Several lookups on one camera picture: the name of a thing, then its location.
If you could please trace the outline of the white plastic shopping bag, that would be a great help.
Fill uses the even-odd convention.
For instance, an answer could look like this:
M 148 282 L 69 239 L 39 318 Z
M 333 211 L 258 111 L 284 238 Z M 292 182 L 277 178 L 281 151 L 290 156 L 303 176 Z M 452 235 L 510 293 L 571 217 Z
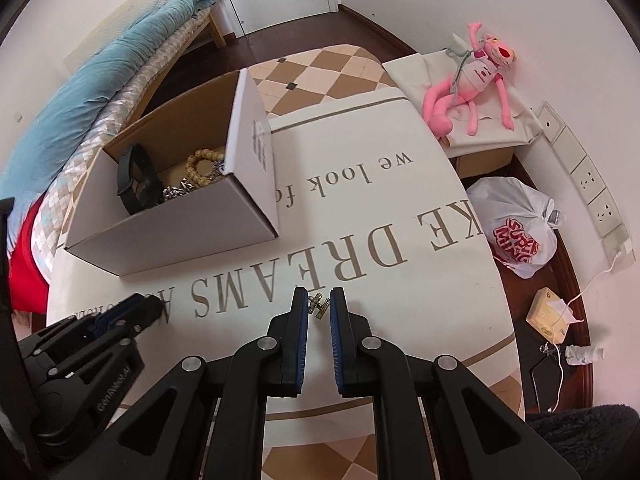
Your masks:
M 467 190 L 495 258 L 528 280 L 556 252 L 564 220 L 554 200 L 514 177 L 486 177 Z

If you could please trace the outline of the wall socket strip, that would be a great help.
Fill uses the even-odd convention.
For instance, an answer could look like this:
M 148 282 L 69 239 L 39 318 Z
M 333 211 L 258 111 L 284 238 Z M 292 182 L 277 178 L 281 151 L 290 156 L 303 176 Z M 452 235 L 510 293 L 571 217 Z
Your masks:
M 612 272 L 628 268 L 636 262 L 634 245 L 623 222 L 614 197 L 600 171 L 577 136 L 547 102 L 541 103 L 537 118 L 544 127 L 544 137 L 590 214 Z

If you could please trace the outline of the black fitness band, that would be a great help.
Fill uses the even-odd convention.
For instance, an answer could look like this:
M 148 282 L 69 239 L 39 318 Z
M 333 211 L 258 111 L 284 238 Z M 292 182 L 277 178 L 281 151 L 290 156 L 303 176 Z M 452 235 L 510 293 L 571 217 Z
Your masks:
M 128 146 L 119 156 L 117 195 L 130 216 L 164 201 L 164 185 L 141 144 Z

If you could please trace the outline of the light blue quilt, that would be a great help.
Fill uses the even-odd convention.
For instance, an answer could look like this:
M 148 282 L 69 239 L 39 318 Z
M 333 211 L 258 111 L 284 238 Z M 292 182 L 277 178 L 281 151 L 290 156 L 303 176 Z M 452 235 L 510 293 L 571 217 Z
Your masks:
M 1 175 L 1 196 L 29 202 L 42 194 L 108 101 L 169 36 L 215 1 L 169 0 L 81 65 L 15 145 Z

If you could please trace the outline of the white folded cloth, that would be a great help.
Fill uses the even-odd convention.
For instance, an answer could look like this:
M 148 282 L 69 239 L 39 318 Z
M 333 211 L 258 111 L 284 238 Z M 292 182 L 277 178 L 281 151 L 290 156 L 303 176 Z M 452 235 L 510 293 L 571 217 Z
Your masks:
M 424 96 L 432 84 L 438 84 L 453 73 L 459 59 L 445 50 L 429 54 L 412 54 L 383 64 L 394 83 L 408 96 L 410 102 L 422 114 Z M 468 135 L 470 112 L 468 104 L 450 108 L 447 117 L 452 130 L 440 144 L 448 157 L 508 148 L 532 143 L 542 133 L 541 122 L 533 110 L 523 101 L 518 90 L 505 80 L 506 96 L 510 105 L 514 129 L 503 127 L 500 114 L 499 93 L 494 84 L 475 100 L 478 128 L 475 136 Z

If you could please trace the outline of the white cardboard box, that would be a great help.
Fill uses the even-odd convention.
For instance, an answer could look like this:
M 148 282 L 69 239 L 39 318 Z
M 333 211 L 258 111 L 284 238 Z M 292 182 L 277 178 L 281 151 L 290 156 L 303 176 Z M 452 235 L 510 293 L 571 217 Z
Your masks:
M 120 154 L 141 144 L 163 203 L 130 216 L 117 195 Z M 271 131 L 248 70 L 157 107 L 96 155 L 76 200 L 65 249 L 124 276 L 269 242 L 279 234 Z

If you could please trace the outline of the small gold earring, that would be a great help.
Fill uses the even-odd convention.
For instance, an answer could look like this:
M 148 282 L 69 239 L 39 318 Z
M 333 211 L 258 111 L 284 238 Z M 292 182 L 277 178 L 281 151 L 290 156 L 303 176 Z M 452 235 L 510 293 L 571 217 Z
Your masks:
M 329 311 L 329 308 L 330 300 L 328 297 L 321 294 L 314 294 L 314 296 L 308 299 L 308 314 L 313 315 L 315 318 L 318 318 L 318 320 L 322 320 L 326 312 Z

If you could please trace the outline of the brown cardboard box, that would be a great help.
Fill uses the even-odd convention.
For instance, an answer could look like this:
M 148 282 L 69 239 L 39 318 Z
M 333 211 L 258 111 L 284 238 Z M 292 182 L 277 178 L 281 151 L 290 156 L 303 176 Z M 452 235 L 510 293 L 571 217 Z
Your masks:
M 460 179 L 490 174 L 508 166 L 514 155 L 514 147 L 493 148 L 492 150 L 465 154 L 451 159 L 452 166 Z

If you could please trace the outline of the pink panther plush toy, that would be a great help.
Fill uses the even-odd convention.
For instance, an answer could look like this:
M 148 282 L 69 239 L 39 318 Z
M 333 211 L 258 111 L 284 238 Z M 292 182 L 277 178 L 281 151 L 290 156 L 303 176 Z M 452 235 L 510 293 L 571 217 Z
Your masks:
M 422 118 L 437 139 L 448 136 L 454 128 L 447 116 L 448 110 L 462 104 L 469 109 L 468 135 L 475 136 L 478 128 L 475 99 L 492 84 L 499 95 L 502 125 L 514 129 L 504 74 L 514 65 L 516 54 L 497 36 L 480 36 L 481 28 L 480 22 L 468 25 L 471 49 L 462 54 L 453 73 L 438 84 L 432 84 L 425 93 Z

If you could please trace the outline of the checkered printed tablecloth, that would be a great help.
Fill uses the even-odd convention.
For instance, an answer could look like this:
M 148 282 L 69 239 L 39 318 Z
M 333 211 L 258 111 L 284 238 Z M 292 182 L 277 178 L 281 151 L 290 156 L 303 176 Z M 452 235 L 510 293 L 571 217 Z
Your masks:
M 163 301 L 137 334 L 144 369 L 125 413 L 188 356 L 213 361 L 264 336 L 293 292 L 330 299 L 408 356 L 442 354 L 523 417 L 514 328 L 477 215 L 405 93 L 382 88 L 285 115 L 268 112 L 279 234 L 274 240 L 124 276 L 66 252 L 54 260 L 48 318 L 102 313 L 135 294 Z M 337 390 L 330 309 L 308 314 L 295 398 L 266 401 L 257 479 L 378 478 L 373 402 Z

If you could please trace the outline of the yellow tissue pack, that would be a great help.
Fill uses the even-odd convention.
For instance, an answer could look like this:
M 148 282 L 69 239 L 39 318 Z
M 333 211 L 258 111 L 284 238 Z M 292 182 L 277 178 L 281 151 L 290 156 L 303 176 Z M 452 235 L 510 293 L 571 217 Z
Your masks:
M 526 322 L 552 344 L 562 344 L 568 329 L 578 320 L 555 292 L 544 287 L 536 292 Z

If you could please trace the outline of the checkered mattress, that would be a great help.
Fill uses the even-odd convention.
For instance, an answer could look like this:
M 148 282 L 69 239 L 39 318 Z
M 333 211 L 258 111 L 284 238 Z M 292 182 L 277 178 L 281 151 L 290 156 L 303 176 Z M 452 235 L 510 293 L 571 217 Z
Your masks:
M 32 225 L 30 251 L 36 269 L 47 283 L 52 278 L 54 256 L 60 246 L 60 236 L 65 231 L 64 220 L 80 180 L 89 170 L 98 151 L 124 130 L 128 120 L 134 118 L 134 109 L 142 103 L 144 92 L 160 80 L 160 72 L 179 55 L 181 48 L 190 44 L 198 29 L 209 22 L 209 15 L 209 8 L 196 12 L 158 47 L 140 70 L 107 102 L 85 139 L 44 193 Z

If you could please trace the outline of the red bed sheet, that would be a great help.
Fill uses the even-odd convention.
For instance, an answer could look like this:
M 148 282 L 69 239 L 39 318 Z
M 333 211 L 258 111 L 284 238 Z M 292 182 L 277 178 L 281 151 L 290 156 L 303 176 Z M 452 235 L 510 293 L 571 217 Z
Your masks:
M 45 315 L 49 296 L 46 282 L 32 255 L 32 230 L 43 196 L 28 211 L 9 258 L 9 289 L 14 310 Z

